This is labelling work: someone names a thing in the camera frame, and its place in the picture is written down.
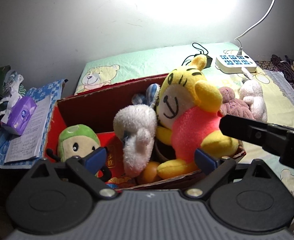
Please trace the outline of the green bean plush toy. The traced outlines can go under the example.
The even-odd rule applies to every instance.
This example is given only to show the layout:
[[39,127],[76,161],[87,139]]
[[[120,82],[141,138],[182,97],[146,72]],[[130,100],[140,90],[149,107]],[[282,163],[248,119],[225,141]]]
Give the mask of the green bean plush toy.
[[[46,149],[46,154],[57,162],[65,162],[74,156],[80,157],[80,163],[83,165],[83,158],[101,147],[100,140],[95,132],[86,125],[74,125],[64,129],[58,138],[58,149],[55,154],[52,149]],[[103,182],[111,179],[111,171],[105,165],[98,172],[91,172],[99,177]]]

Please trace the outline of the white bunny plush plaid ears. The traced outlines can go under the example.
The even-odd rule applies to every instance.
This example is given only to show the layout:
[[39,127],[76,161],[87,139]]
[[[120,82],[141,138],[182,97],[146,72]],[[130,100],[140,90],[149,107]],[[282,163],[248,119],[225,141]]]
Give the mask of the white bunny plush plaid ears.
[[160,85],[151,84],[145,94],[135,94],[131,104],[119,110],[113,120],[114,132],[123,143],[124,172],[131,178],[139,176],[151,158],[159,93]]

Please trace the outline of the yellow tiger plush toy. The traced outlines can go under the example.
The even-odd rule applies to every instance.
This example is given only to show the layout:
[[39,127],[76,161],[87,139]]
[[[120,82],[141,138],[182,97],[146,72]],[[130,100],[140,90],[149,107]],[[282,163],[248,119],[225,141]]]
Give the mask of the yellow tiger plush toy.
[[156,138],[175,151],[175,159],[161,163],[157,174],[169,179],[198,169],[195,151],[211,157],[232,157],[239,141],[219,129],[222,95],[202,70],[205,55],[194,57],[187,66],[173,69],[163,81],[156,102]]

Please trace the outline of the pink teddy bear plush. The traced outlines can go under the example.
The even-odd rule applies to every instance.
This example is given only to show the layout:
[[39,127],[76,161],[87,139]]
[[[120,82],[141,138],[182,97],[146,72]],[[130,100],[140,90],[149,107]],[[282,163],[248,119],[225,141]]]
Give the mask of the pink teddy bear plush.
[[227,114],[254,120],[253,114],[250,111],[248,104],[243,100],[237,99],[234,90],[229,87],[219,88],[222,95],[222,104],[220,107],[220,115]]

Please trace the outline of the white fluffy bunny plush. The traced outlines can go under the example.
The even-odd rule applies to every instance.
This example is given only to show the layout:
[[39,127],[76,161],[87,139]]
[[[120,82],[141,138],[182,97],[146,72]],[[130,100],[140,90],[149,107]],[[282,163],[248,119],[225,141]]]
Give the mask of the white fluffy bunny plush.
[[248,80],[243,83],[239,90],[240,99],[248,104],[255,120],[267,122],[267,108],[263,96],[263,89],[245,67],[242,67],[241,70]]

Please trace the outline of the red cardboard box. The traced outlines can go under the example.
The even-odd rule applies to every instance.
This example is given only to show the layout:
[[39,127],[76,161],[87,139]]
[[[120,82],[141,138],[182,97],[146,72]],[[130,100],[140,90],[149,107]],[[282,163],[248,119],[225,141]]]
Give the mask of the red cardboard box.
[[167,77],[129,81],[59,100],[45,156],[60,163],[107,148],[108,186],[118,189],[183,189],[209,167],[195,151],[234,157],[239,141],[221,133],[220,90],[196,67]]

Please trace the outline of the orange gourd ornament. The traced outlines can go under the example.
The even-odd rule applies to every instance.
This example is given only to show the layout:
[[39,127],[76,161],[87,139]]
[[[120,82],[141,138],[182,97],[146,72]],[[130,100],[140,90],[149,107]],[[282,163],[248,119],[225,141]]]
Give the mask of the orange gourd ornament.
[[146,168],[137,177],[139,184],[150,184],[160,181],[162,178],[157,174],[157,168],[160,165],[159,162],[150,161]]

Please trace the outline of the handwritten paper notebook right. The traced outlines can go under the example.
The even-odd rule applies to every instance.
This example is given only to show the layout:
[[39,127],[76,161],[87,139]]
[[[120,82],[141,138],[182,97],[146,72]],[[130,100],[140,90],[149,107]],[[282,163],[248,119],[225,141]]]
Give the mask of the handwritten paper notebook right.
[[279,87],[280,91],[290,100],[294,105],[294,89],[290,83],[285,79],[282,72],[275,72],[264,70],[268,77]]

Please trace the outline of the handwritten notebook left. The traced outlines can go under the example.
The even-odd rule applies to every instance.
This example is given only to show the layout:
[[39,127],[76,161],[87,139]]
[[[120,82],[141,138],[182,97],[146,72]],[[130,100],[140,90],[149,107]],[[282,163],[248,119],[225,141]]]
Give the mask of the handwritten notebook left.
[[22,135],[12,134],[4,159],[5,163],[24,161],[37,156],[51,100],[52,96],[48,95],[44,99],[35,102],[37,107]]

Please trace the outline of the dark striped clothing pile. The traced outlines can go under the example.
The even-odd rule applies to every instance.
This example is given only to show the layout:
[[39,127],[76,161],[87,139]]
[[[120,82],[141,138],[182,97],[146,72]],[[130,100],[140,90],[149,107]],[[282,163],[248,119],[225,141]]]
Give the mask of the dark striped clothing pile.
[[285,79],[290,82],[294,83],[294,69],[292,65],[288,62],[288,57],[285,56],[286,60],[282,60],[277,55],[272,54],[271,62],[272,64],[284,74]]

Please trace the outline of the bear print bed sheet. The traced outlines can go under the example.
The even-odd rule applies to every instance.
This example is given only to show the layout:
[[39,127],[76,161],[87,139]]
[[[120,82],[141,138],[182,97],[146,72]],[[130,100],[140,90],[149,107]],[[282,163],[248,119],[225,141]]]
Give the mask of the bear print bed sheet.
[[[97,133],[111,131],[112,120],[120,109],[120,105],[129,105],[131,97],[143,91],[142,88],[138,90],[127,88],[121,92],[120,84],[141,77],[167,74],[180,66],[187,54],[191,54],[191,46],[176,46],[121,54],[85,64],[81,78],[99,67],[119,66],[120,68],[110,84],[101,87],[109,92],[109,95],[101,98],[98,96],[97,89],[87,89],[81,80],[78,82],[75,91],[77,102],[73,104],[79,110],[79,113],[75,115],[75,122],[92,125]],[[253,75],[263,89],[268,122],[294,127],[294,105],[258,65]],[[246,155],[241,160],[242,163],[247,164],[254,158],[263,159],[294,197],[293,168],[282,165],[278,157],[258,146],[246,142],[244,148]]]

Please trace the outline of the purple tissue pack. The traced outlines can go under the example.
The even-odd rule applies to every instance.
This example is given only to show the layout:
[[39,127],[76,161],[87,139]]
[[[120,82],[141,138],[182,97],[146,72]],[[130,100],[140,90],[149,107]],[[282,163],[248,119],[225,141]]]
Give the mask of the purple tissue pack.
[[1,126],[10,134],[22,135],[37,105],[29,96],[12,96],[8,102]]

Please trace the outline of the blue checkered cloth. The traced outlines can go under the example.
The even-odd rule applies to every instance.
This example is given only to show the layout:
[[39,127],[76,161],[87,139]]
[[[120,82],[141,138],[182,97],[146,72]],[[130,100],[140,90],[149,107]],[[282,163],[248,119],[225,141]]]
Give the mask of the blue checkered cloth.
[[61,98],[63,86],[61,79],[41,88],[31,88],[26,96],[36,103],[36,109],[21,136],[10,135],[0,147],[0,168],[28,169],[43,157],[46,135],[54,105]]

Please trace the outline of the white power strip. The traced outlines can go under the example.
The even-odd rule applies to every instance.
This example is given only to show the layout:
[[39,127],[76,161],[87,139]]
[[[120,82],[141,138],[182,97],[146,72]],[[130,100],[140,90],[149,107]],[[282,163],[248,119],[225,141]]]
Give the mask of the white power strip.
[[240,74],[243,69],[254,73],[257,64],[247,54],[242,56],[223,54],[216,57],[215,63],[225,74]]

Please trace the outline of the black power adapter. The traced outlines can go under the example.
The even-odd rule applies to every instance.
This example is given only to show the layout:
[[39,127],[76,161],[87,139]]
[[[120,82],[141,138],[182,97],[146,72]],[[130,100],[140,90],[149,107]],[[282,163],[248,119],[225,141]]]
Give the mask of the black power adapter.
[[209,55],[206,55],[206,58],[207,58],[207,63],[206,63],[205,68],[209,68],[212,64],[213,58],[210,57]]

